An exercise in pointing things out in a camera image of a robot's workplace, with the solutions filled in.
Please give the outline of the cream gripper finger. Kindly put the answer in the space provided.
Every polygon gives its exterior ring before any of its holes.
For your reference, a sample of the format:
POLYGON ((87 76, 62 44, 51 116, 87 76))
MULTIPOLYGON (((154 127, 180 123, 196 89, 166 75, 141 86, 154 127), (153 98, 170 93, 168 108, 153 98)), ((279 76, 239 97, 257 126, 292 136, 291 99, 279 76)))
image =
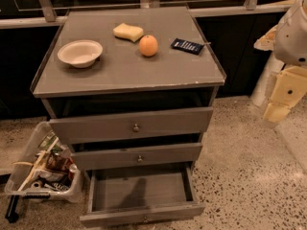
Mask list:
POLYGON ((263 118, 272 123, 279 123, 290 113, 291 109, 286 105, 268 103, 263 118))

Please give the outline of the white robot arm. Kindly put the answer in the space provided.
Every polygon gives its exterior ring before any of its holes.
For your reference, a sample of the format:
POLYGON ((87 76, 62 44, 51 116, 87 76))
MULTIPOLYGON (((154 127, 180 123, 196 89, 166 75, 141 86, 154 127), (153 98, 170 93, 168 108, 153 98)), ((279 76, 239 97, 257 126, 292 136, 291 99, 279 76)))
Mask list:
POLYGON ((255 43, 262 51, 273 51, 287 65, 276 77, 263 118, 279 123, 307 93, 307 0, 295 0, 278 24, 255 43))

